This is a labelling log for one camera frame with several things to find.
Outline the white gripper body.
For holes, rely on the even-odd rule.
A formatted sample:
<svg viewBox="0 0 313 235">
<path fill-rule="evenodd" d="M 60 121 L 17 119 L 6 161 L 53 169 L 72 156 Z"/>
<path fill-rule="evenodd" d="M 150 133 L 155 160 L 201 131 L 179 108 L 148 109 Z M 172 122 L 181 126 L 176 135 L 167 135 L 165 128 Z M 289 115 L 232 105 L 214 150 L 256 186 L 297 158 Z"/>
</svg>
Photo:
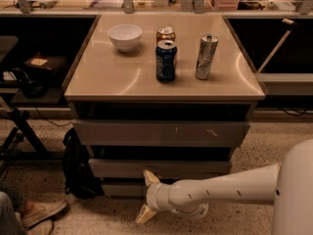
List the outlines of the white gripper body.
<svg viewBox="0 0 313 235">
<path fill-rule="evenodd" d="M 146 200 L 153 212 L 172 212 L 191 219 L 203 218 L 208 212 L 208 203 L 202 194 L 196 195 L 191 181 L 171 185 L 155 182 L 148 188 Z"/>
</svg>

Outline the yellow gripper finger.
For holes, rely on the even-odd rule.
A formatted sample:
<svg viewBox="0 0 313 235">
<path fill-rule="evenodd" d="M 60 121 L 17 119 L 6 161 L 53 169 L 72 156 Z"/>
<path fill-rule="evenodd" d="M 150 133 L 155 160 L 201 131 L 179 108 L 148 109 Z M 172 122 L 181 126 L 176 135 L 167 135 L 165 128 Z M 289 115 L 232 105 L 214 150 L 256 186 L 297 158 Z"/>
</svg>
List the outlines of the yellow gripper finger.
<svg viewBox="0 0 313 235">
<path fill-rule="evenodd" d="M 153 211 L 147 204 L 144 204 L 139 214 L 136 217 L 136 222 L 138 224 L 144 224 L 147 221 L 149 221 L 151 218 L 153 218 L 157 213 Z"/>
<path fill-rule="evenodd" d="M 157 178 L 157 176 L 152 173 L 151 171 L 144 169 L 143 170 L 143 175 L 145 178 L 145 184 L 150 187 L 152 184 L 154 183 L 159 183 L 159 179 Z"/>
</svg>

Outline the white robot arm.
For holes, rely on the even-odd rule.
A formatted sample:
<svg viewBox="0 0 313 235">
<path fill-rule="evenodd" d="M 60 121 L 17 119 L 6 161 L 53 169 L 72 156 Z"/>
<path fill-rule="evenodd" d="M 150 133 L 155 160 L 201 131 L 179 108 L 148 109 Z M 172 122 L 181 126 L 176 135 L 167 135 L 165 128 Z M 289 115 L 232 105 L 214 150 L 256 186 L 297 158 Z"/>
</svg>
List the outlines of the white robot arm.
<svg viewBox="0 0 313 235">
<path fill-rule="evenodd" d="M 272 205 L 272 235 L 313 235 L 312 139 L 292 147 L 277 164 L 224 176 L 165 184 L 149 170 L 143 174 L 146 203 L 138 223 L 158 212 L 202 218 L 209 203 Z"/>
</svg>

